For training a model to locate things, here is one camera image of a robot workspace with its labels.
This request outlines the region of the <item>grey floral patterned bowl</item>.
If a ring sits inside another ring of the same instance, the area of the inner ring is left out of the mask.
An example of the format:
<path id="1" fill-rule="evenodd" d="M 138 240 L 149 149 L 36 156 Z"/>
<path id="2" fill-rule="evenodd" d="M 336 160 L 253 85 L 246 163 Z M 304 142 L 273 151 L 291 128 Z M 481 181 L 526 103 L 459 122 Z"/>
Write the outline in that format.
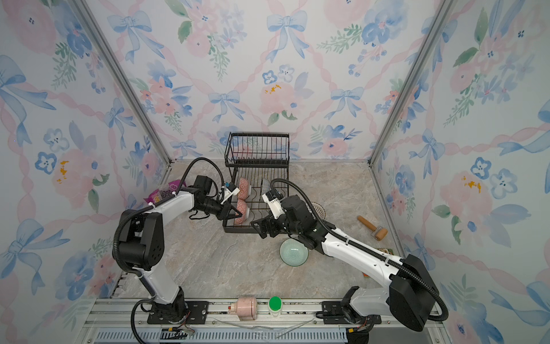
<path id="1" fill-rule="evenodd" d="M 247 203 L 245 202 L 245 200 L 242 200 L 242 199 L 239 199 L 237 201 L 236 208 L 237 208 L 237 211 L 241 213 L 241 215 L 236 219 L 234 219 L 233 223 L 236 226 L 240 226 L 249 218 L 250 209 Z"/>

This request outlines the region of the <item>brown white lattice bowl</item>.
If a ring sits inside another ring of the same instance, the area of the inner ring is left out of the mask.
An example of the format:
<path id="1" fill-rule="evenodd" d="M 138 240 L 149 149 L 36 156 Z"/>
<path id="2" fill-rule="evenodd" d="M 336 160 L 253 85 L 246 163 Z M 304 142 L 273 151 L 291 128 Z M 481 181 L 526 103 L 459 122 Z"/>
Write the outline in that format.
<path id="1" fill-rule="evenodd" d="M 316 202 L 312 202 L 312 206 L 315 212 L 317 213 L 317 215 L 319 216 L 319 218 L 325 220 L 326 219 L 325 208 Z"/>

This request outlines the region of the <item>red patterned bowl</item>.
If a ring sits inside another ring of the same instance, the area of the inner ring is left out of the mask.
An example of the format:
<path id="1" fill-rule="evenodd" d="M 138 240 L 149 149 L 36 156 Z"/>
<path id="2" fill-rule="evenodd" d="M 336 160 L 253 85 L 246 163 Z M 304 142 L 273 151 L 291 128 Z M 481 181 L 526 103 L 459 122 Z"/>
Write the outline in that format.
<path id="1" fill-rule="evenodd" d="M 240 178 L 238 199 L 247 200 L 251 191 L 252 191 L 252 188 L 250 186 L 249 180 L 245 178 Z"/>

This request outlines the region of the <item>light green bowl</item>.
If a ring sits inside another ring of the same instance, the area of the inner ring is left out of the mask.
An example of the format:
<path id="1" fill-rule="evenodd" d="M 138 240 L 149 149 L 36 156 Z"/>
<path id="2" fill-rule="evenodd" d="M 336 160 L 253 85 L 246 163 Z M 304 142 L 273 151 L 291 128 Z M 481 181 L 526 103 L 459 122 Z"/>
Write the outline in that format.
<path id="1" fill-rule="evenodd" d="M 279 256 L 286 265 L 299 267 L 307 261 L 309 251 L 302 243 L 287 239 L 279 248 Z"/>

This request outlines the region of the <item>dark blue striped bowl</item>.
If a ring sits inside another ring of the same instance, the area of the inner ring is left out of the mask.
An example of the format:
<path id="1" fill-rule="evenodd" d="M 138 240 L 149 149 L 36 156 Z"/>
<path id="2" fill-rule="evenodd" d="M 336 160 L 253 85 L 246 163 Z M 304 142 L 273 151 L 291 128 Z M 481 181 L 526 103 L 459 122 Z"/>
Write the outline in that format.
<path id="1" fill-rule="evenodd" d="M 268 179 L 262 179 L 261 194 L 264 195 L 272 190 L 271 182 Z"/>

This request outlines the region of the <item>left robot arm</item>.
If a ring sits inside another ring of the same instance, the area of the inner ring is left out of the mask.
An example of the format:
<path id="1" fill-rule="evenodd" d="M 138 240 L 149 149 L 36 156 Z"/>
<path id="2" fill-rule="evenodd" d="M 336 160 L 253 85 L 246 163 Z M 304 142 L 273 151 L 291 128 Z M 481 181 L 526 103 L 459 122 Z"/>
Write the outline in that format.
<path id="1" fill-rule="evenodd" d="M 199 175 L 195 182 L 184 186 L 195 164 L 213 166 L 220 183 Z M 182 287 L 176 284 L 163 262 L 165 226 L 185 212 L 202 212 L 225 222 L 243 216 L 231 203 L 240 190 L 226 183 L 220 168 L 212 160 L 199 157 L 192 160 L 176 188 L 158 202 L 150 202 L 139 210 L 127 210 L 121 215 L 113 237 L 113 259 L 128 274 L 135 275 L 150 295 L 151 312 L 165 323 L 180 323 L 190 311 Z"/>

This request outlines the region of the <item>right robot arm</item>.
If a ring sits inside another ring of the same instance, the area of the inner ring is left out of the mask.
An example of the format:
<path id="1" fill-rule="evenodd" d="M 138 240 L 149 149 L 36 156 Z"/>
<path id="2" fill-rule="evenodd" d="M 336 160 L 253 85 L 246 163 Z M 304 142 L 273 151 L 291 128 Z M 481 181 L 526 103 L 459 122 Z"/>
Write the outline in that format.
<path id="1" fill-rule="evenodd" d="M 252 222 L 261 238 L 285 234 L 379 284 L 375 290 L 353 286 L 347 291 L 340 301 L 340 317 L 347 323 L 367 331 L 375 326 L 375 317 L 391 315 L 406 328 L 421 332 L 428 321 L 443 323 L 449 318 L 448 306 L 418 257 L 391 255 L 357 241 L 322 219 L 306 193 L 289 180 L 272 180 L 262 198 L 270 213 Z"/>

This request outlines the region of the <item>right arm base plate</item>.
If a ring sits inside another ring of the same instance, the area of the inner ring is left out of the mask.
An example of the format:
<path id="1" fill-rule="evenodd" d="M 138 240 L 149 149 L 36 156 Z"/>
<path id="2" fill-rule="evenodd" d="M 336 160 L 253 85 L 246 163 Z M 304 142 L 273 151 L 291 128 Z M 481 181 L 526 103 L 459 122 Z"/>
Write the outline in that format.
<path id="1" fill-rule="evenodd" d="M 360 315 L 350 305 L 343 305 L 341 301 L 323 301 L 321 306 L 321 311 L 316 312 L 315 316 L 321 319 L 325 325 L 360 326 L 382 323 L 380 315 Z"/>

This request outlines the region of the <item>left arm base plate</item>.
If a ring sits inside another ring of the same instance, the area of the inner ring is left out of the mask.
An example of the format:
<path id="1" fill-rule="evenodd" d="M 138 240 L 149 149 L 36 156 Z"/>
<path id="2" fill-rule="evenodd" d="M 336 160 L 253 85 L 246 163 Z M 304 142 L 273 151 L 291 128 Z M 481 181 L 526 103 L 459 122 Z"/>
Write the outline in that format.
<path id="1" fill-rule="evenodd" d="M 149 325 L 205 325 L 209 313 L 209 302 L 206 300 L 186 301 L 185 311 L 181 316 L 169 315 L 168 311 L 156 308 L 147 319 Z"/>

